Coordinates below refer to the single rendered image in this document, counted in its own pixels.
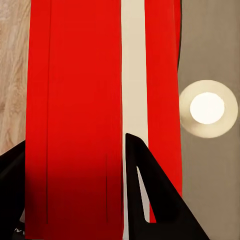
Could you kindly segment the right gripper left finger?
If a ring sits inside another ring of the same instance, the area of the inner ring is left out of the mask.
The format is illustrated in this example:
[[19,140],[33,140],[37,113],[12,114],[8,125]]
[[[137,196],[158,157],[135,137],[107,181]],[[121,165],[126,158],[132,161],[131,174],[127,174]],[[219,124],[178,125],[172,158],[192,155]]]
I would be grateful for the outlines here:
[[0,240],[11,240],[25,209],[26,140],[0,155]]

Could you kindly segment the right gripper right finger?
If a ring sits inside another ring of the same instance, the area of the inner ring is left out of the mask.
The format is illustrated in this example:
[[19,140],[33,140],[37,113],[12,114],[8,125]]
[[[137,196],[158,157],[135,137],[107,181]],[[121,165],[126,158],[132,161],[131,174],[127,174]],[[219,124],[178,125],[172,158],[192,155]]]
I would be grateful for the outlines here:
[[[129,240],[210,240],[145,142],[130,133],[125,162]],[[156,223],[145,220],[137,167]]]

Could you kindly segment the radio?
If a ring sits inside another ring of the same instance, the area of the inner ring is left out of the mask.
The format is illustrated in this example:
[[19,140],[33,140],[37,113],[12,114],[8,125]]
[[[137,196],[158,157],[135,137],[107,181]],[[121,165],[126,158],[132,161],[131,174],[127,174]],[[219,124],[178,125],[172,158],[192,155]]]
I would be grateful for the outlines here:
[[26,240],[129,240],[127,133],[182,197],[182,19],[182,0],[31,0]]

